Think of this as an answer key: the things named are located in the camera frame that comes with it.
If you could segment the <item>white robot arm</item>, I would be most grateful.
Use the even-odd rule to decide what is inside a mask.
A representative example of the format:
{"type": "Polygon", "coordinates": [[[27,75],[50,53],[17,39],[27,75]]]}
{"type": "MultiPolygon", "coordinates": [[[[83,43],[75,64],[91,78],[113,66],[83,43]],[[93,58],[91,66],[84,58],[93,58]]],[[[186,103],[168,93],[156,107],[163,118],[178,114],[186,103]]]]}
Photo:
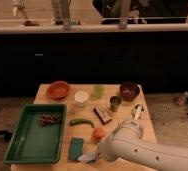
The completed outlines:
{"type": "Polygon", "coordinates": [[[143,140],[144,127],[138,120],[126,119],[99,143],[103,159],[118,158],[158,171],[188,171],[188,148],[143,140]]]}

